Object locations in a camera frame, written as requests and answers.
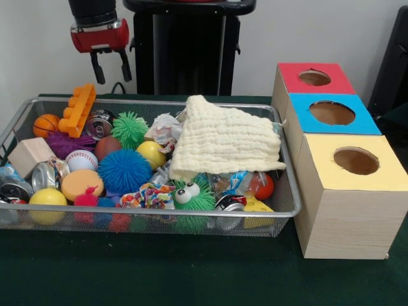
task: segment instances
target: circular hole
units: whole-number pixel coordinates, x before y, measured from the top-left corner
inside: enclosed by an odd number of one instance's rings
[[[333,101],[319,101],[309,107],[313,117],[331,126],[346,126],[352,123],[356,114],[347,106]]]
[[[326,73],[313,69],[300,73],[299,78],[303,83],[311,86],[324,86],[332,81]]]
[[[356,148],[341,148],[334,154],[334,161],[348,172],[368,175],[374,173],[379,168],[378,158],[369,151]]]

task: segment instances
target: yellow ball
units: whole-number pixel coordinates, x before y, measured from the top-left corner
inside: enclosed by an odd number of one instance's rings
[[[56,189],[46,188],[34,193],[29,204],[41,205],[67,205],[66,198]],[[61,221],[65,212],[47,212],[42,210],[29,210],[31,219],[40,225],[53,225]]]
[[[166,155],[159,152],[159,149],[163,147],[157,142],[151,140],[143,142],[137,149],[138,151],[150,164],[152,170],[155,171],[157,167],[161,167],[166,163]]]

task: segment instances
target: brown ball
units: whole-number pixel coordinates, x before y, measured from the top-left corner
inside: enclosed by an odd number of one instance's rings
[[[122,148],[118,139],[107,136],[102,138],[95,147],[95,156],[98,161],[101,161],[109,153],[118,151]]]

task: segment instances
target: wooden box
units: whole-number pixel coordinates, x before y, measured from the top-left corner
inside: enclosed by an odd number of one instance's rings
[[[355,94],[290,94],[285,134],[297,168],[304,133],[381,135]]]
[[[338,64],[279,63],[273,86],[272,106],[286,118],[289,94],[355,94]]]
[[[408,175],[385,136],[305,134],[297,177],[305,258],[386,257],[408,211]]]
[[[9,162],[22,178],[28,177],[36,165],[48,161],[54,153],[44,138],[22,140],[8,156]]]

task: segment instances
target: red box lid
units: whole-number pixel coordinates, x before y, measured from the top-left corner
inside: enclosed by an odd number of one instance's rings
[[[339,64],[281,62],[278,67],[290,94],[356,94]]]

